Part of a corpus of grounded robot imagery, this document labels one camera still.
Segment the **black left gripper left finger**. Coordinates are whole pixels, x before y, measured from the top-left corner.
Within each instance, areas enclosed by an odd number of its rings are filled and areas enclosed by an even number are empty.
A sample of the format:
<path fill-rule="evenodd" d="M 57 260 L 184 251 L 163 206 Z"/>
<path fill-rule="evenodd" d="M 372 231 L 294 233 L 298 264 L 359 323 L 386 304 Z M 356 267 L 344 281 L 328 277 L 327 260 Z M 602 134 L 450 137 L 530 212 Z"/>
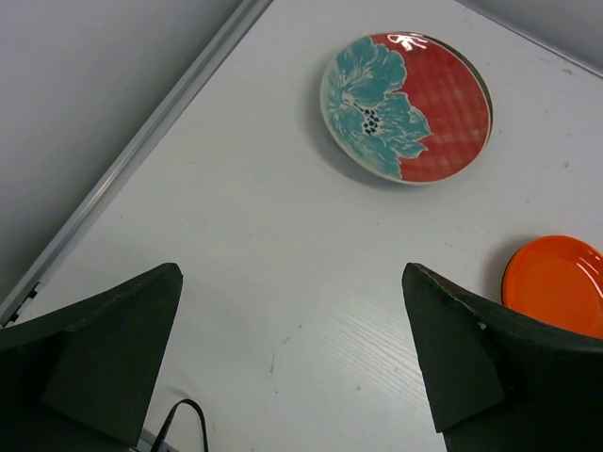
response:
<path fill-rule="evenodd" d="M 138 443 L 183 286 L 173 263 L 1 331 L 4 451 Z"/>

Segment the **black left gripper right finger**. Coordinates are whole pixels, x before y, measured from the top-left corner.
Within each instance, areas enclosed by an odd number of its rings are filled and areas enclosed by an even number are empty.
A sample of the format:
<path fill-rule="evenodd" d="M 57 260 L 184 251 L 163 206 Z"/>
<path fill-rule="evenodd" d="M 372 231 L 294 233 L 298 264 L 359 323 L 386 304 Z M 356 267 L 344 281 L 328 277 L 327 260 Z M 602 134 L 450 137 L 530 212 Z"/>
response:
<path fill-rule="evenodd" d="M 599 451 L 602 342 L 521 315 L 421 264 L 401 286 L 449 451 Z"/>

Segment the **orange plastic plate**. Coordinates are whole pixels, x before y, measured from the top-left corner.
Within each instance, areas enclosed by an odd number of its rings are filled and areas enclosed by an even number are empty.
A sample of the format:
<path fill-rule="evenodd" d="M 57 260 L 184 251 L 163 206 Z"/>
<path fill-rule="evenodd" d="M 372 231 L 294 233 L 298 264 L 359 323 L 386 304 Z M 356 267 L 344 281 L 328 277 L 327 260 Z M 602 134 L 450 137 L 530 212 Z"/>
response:
<path fill-rule="evenodd" d="M 602 254 L 570 236 L 519 249 L 505 268 L 502 304 L 554 327 L 602 337 Z"/>

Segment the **red teal floral plate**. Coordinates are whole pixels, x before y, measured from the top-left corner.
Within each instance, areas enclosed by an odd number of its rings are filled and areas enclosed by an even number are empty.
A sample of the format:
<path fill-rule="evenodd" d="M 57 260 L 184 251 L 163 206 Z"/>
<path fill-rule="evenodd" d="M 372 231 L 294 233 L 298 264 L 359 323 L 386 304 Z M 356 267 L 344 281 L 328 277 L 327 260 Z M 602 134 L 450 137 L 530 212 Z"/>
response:
<path fill-rule="evenodd" d="M 340 50 L 325 67 L 319 105 L 349 158 L 399 184 L 443 182 L 489 141 L 487 105 L 472 73 L 417 33 L 369 35 Z"/>
<path fill-rule="evenodd" d="M 485 99 L 487 109 L 488 109 L 489 126 L 488 126 L 487 140 L 489 140 L 489 138 L 492 134 L 493 126 L 494 126 L 495 110 L 494 110 L 494 106 L 493 106 L 491 92 L 486 84 L 486 81 L 484 80 L 484 78 L 482 77 L 481 73 L 478 71 L 476 66 L 465 55 L 463 55 L 461 52 L 459 52 L 457 49 L 455 49 L 454 47 L 450 46 L 449 44 L 447 44 L 437 38 L 427 36 L 427 39 L 438 44 L 439 46 L 445 48 L 450 53 L 455 55 L 459 60 L 461 60 L 463 62 L 463 64 L 467 67 L 467 69 L 472 73 L 476 82 L 480 86 L 481 93 L 483 94 L 483 97 Z"/>

